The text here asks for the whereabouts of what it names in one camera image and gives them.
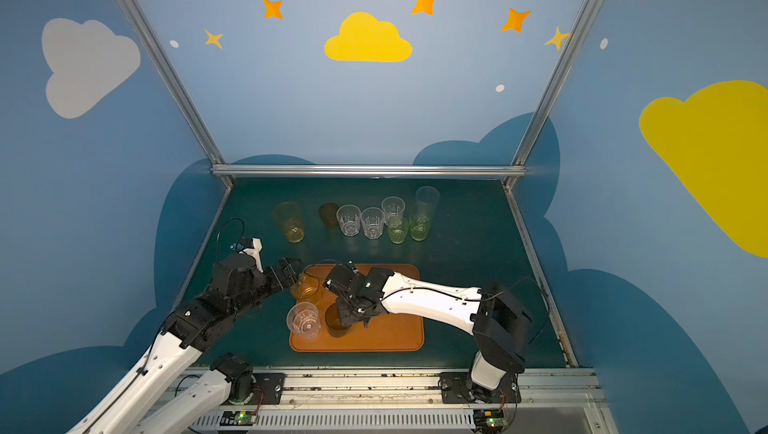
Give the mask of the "short yellow plastic glass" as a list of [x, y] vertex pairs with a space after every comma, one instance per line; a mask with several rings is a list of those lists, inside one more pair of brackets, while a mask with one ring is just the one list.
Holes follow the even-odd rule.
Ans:
[[302, 273], [299, 275], [299, 280], [290, 287], [290, 292], [298, 303], [309, 302], [317, 305], [322, 299], [324, 290], [320, 279]]

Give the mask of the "brown textured glass front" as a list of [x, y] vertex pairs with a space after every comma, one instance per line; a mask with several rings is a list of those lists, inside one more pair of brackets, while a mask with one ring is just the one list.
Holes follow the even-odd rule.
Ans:
[[328, 333], [335, 338], [346, 335], [350, 329], [349, 326], [345, 326], [340, 317], [338, 305], [333, 303], [328, 306], [324, 314], [324, 322]]

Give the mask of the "clear faceted plastic glass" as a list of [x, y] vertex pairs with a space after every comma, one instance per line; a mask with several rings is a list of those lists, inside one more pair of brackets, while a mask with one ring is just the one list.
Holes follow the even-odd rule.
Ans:
[[298, 302], [288, 312], [286, 324], [291, 334], [302, 339], [313, 339], [322, 328], [317, 306], [311, 302]]

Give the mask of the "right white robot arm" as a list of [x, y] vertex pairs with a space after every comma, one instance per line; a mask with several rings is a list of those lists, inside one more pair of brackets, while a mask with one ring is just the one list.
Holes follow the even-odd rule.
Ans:
[[336, 311], [345, 328], [366, 325], [383, 314], [407, 314], [442, 322], [470, 334], [478, 351], [464, 376], [440, 380], [446, 403], [495, 403], [508, 394], [525, 371], [534, 338], [529, 310], [503, 285], [459, 288], [408, 277], [374, 266], [361, 273], [354, 263], [336, 264], [323, 287], [336, 296]]

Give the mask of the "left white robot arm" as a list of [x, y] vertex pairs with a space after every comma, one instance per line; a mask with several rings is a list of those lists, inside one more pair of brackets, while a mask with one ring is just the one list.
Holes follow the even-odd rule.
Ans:
[[263, 267], [253, 249], [215, 263], [206, 288], [179, 304], [131, 370], [70, 431], [183, 432], [227, 400], [233, 384], [250, 375], [247, 362], [227, 354], [197, 379], [189, 393], [175, 397], [155, 412], [150, 409], [174, 380], [232, 329], [238, 318], [296, 284], [301, 272], [297, 258], [283, 258]]

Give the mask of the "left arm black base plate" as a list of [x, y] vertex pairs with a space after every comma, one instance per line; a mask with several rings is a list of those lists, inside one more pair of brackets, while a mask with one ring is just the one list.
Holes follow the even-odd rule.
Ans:
[[282, 372], [243, 374], [231, 384], [223, 405], [261, 406], [280, 403], [286, 375]]

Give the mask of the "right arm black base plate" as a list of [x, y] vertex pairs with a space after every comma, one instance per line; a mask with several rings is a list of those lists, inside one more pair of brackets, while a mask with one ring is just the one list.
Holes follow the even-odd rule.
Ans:
[[444, 404], [501, 404], [503, 400], [508, 403], [521, 400], [515, 374], [505, 374], [499, 386], [489, 390], [474, 384], [469, 372], [442, 372], [438, 387]]

